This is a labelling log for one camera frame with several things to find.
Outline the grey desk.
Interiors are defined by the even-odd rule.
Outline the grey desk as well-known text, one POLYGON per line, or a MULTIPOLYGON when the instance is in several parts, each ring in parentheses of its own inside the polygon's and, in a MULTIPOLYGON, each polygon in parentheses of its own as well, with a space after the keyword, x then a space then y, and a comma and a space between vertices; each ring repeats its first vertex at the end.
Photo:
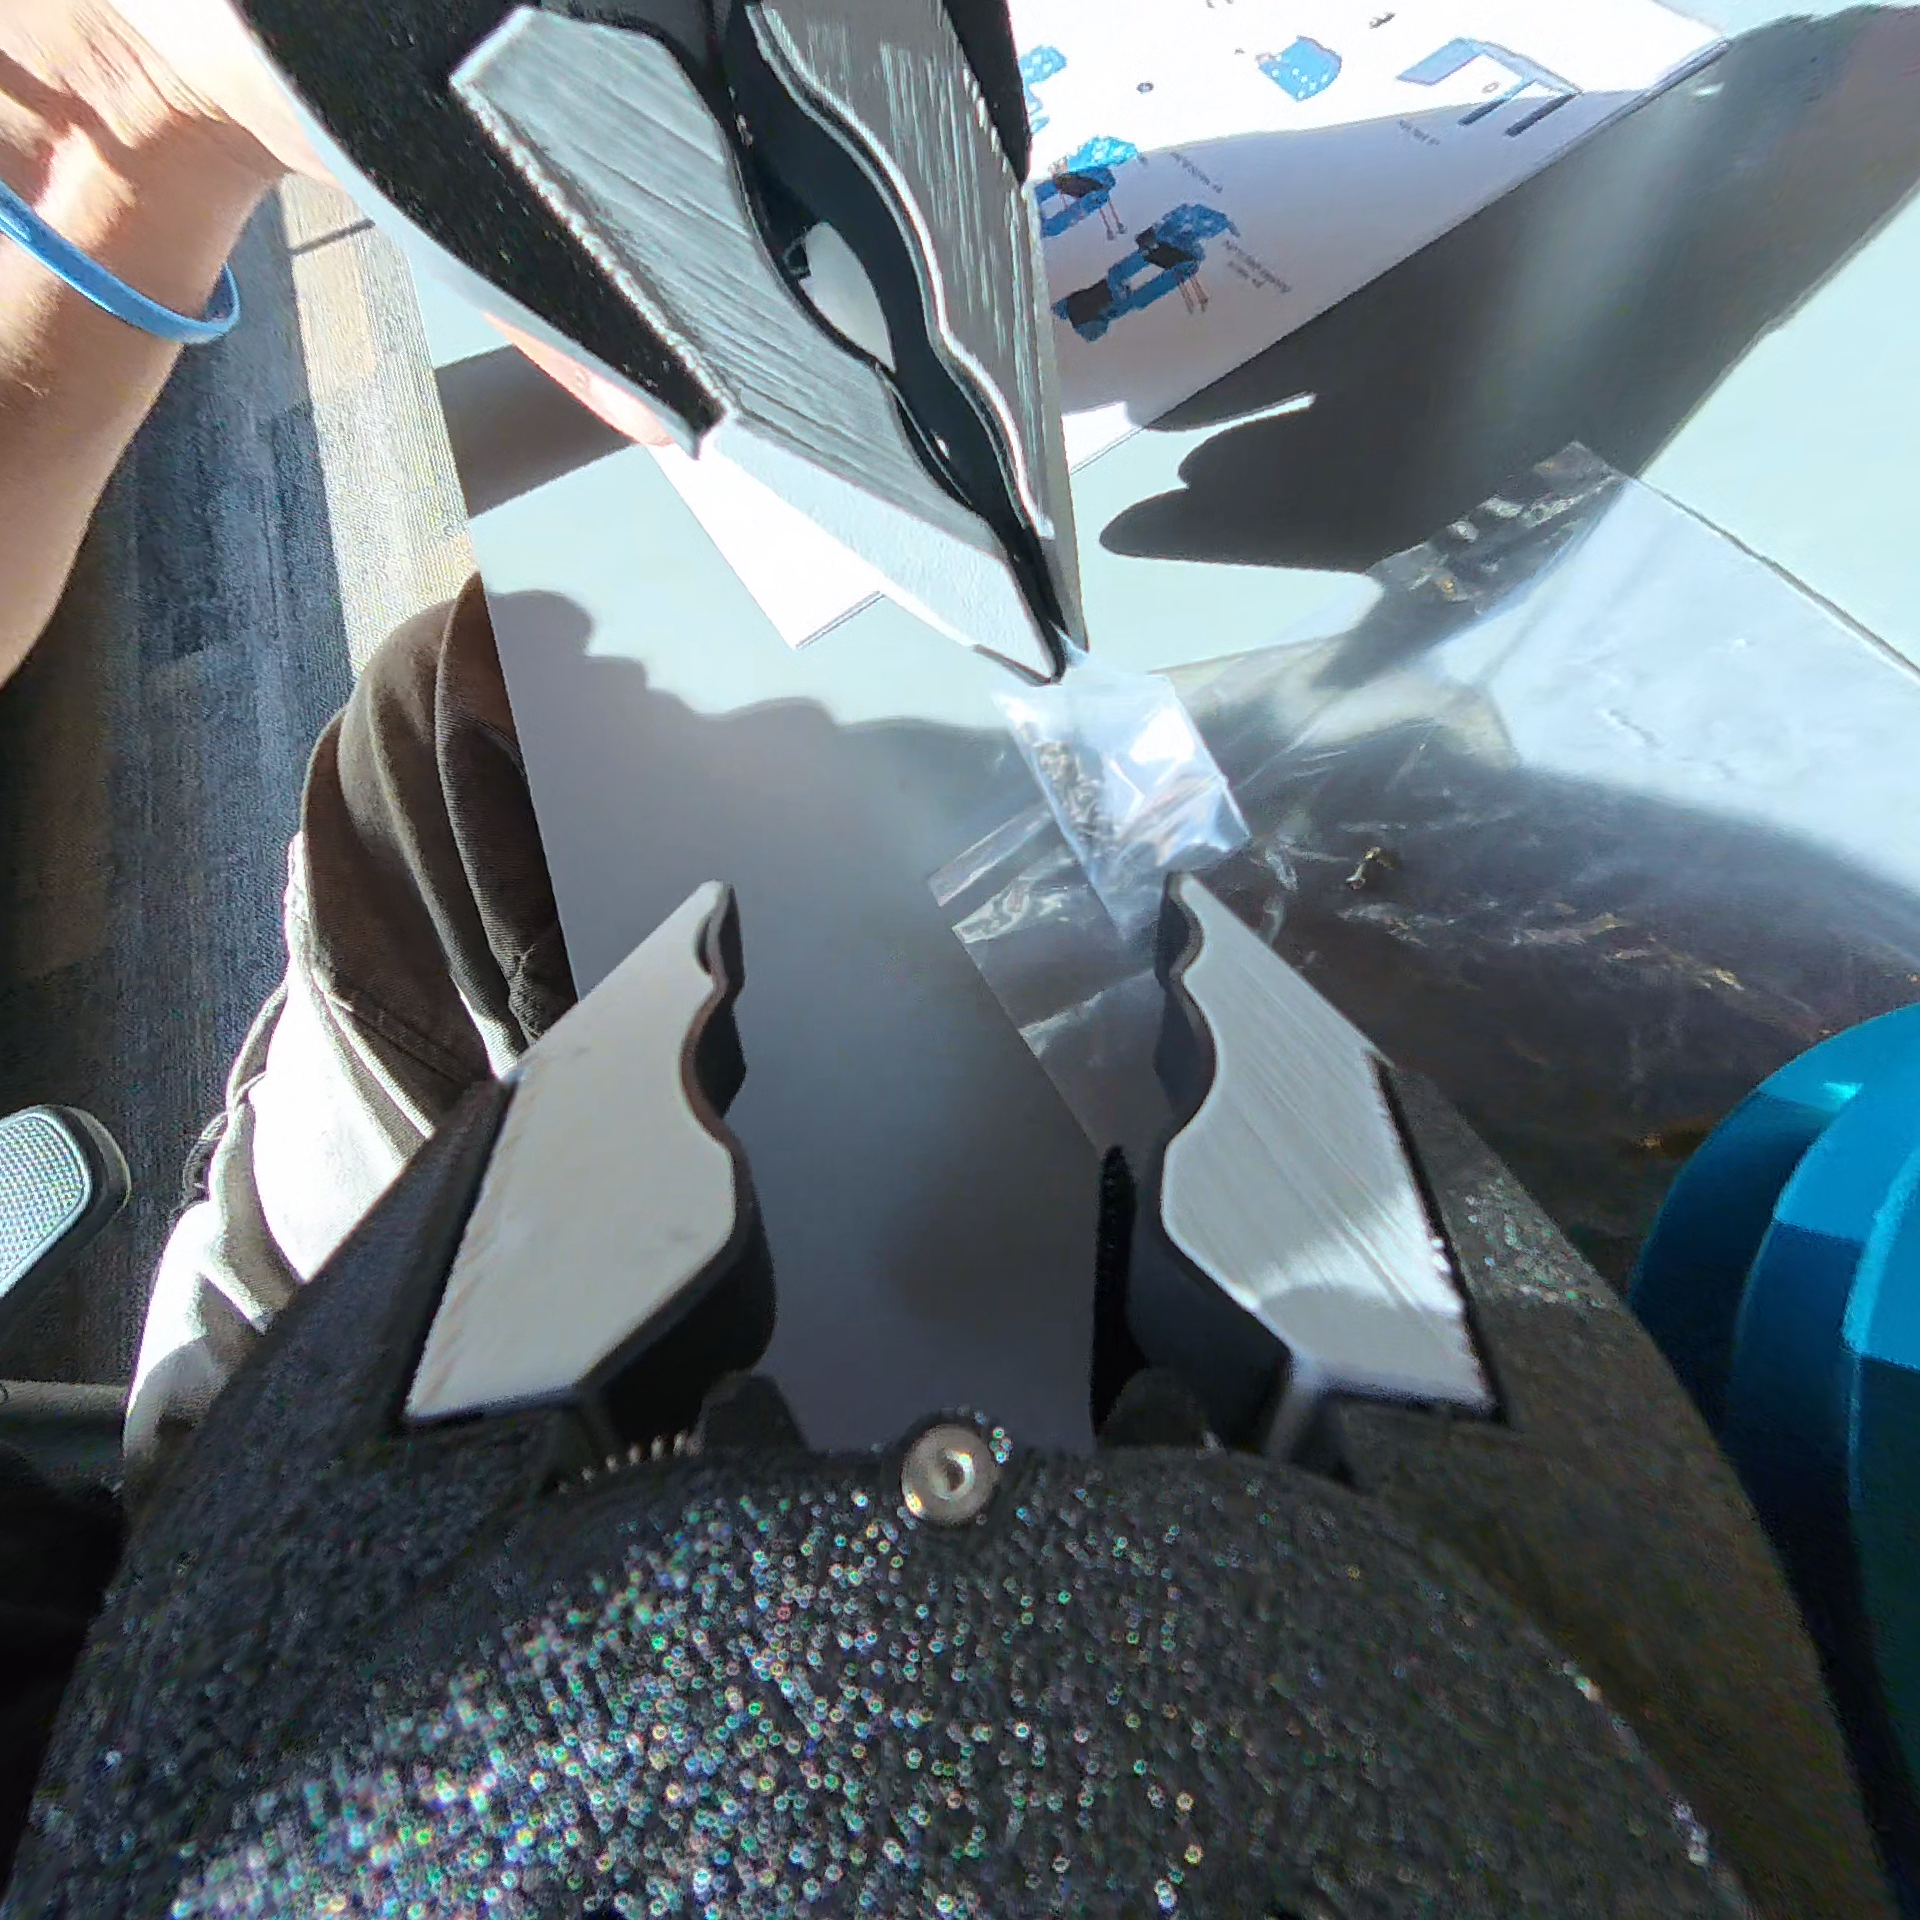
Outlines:
MULTIPOLYGON (((1094 651, 1278 644, 1568 448, 1915 657, 1915 5, 1690 5, 1715 65, 1074 479, 1094 651)), ((734 1105, 821 1439, 1084 1426, 1097 1141, 954 936, 1068 936, 1000 672, 888 605, 790 653, 657 457, 441 376, 587 992, 737 890, 734 1105)))

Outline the blue toy robot arm base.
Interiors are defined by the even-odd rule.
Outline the blue toy robot arm base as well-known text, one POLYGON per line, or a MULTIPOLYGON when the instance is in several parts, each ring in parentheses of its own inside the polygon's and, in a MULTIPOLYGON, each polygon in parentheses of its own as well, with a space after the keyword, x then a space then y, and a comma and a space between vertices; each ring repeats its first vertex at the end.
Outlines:
POLYGON ((1915 1911, 1915 1007, 1816 1044, 1720 1124, 1629 1304, 1788 1571, 1915 1911))

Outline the person's left forearm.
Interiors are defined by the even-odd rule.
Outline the person's left forearm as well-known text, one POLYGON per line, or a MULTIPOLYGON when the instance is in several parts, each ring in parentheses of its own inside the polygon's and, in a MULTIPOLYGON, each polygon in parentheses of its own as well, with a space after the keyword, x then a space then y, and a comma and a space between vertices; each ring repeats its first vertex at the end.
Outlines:
MULTIPOLYGON (((142 295, 202 314, 249 203, 24 196, 142 295)), ((182 348, 107 319, 5 237, 2 677, 46 634, 105 484, 182 348)))

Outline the person's torso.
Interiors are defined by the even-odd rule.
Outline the person's torso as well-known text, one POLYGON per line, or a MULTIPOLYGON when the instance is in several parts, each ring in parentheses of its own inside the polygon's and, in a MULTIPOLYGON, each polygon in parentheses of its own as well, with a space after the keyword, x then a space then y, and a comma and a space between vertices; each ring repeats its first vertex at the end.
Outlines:
POLYGON ((314 751, 300 825, 290 964, 435 1124, 577 1002, 478 579, 376 650, 314 751))

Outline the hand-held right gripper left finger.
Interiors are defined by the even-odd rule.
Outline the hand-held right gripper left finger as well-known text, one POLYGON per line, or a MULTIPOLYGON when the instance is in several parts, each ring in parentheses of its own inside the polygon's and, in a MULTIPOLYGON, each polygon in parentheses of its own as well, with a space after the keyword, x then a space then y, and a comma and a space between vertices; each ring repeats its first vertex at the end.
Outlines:
POLYGON ((763 1355, 772 1264, 730 1132, 742 978, 734 892, 701 883, 524 1056, 411 1424, 550 1407, 692 1424, 763 1355))

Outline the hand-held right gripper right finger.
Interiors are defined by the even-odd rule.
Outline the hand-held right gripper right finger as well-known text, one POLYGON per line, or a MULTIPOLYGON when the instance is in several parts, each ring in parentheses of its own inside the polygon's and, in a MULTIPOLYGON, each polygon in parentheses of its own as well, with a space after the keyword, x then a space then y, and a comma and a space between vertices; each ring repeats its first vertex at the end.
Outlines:
POLYGON ((1152 1226, 1222 1304, 1204 1346, 1225 1410, 1330 1397, 1498 1408, 1449 1236, 1385 1059, 1196 876, 1164 892, 1158 1073, 1173 1127, 1152 1226))

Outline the blue wristband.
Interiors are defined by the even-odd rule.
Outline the blue wristband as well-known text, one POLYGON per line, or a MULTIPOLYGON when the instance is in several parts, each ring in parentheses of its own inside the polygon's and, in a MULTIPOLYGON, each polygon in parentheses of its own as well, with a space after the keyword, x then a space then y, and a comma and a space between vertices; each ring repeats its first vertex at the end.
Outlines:
POLYGON ((2 183, 2 236, 68 293, 107 319, 163 343, 178 348, 216 346, 242 315, 242 300, 228 266, 221 266, 202 314, 178 312, 142 295, 96 256, 68 243, 6 183, 2 183))

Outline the person's left hand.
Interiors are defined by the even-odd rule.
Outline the person's left hand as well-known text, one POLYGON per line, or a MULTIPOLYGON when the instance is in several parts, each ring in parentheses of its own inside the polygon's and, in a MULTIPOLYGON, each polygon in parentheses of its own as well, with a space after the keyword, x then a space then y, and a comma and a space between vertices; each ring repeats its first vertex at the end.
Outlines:
POLYGON ((333 179, 228 3, 5 3, 5 183, 182 319, 281 179, 333 179))

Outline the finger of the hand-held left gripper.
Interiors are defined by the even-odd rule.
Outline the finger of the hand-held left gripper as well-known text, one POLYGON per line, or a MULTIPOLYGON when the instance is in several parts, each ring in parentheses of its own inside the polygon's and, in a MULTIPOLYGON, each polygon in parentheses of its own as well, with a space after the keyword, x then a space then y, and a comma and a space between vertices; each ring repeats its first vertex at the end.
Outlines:
POLYGON ((1009 5, 742 5, 741 112, 769 175, 865 271, 908 447, 984 527, 1035 644, 1084 644, 1009 5))
POLYGON ((908 447, 865 271, 761 163, 741 10, 517 8, 451 85, 718 400, 691 453, 779 495, 931 626, 1053 684, 1078 644, 1035 644, 985 529, 908 447))

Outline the large clear plastic bag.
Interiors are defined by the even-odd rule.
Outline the large clear plastic bag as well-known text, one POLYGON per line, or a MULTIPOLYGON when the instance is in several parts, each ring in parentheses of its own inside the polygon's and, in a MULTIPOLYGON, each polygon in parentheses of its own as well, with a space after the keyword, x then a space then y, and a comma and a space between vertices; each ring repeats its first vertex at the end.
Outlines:
POLYGON ((1216 892, 1610 1283, 1750 1088, 1915 1002, 1915 667, 1588 450, 1168 679, 1251 829, 1216 892))

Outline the white instruction booklet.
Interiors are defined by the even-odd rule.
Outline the white instruction booklet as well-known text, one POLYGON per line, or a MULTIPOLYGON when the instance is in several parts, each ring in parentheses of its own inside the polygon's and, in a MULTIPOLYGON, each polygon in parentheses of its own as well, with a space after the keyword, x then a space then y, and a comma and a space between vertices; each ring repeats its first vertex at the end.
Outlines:
POLYGON ((1644 3, 1003 5, 1069 472, 1721 52, 1644 3))

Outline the person's legs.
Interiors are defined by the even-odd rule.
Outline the person's legs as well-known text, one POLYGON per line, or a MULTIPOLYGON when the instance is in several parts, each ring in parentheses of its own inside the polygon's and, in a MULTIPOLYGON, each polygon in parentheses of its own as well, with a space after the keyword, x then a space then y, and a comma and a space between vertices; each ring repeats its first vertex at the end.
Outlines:
POLYGON ((328 876, 308 825, 289 850, 285 971, 232 1064, 224 1106, 163 1247, 123 1453, 152 1474, 390 1187, 470 1081, 489 1076, 438 939, 390 927, 328 876))

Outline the small clear screw bag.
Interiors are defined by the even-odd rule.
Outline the small clear screw bag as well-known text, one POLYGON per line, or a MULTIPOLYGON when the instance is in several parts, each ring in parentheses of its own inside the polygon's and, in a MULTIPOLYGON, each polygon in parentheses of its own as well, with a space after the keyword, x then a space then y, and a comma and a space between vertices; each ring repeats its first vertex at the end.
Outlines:
POLYGON ((996 708, 1117 933, 1161 913, 1173 873, 1203 873, 1252 835, 1188 708, 1161 677, 1072 653, 996 708))

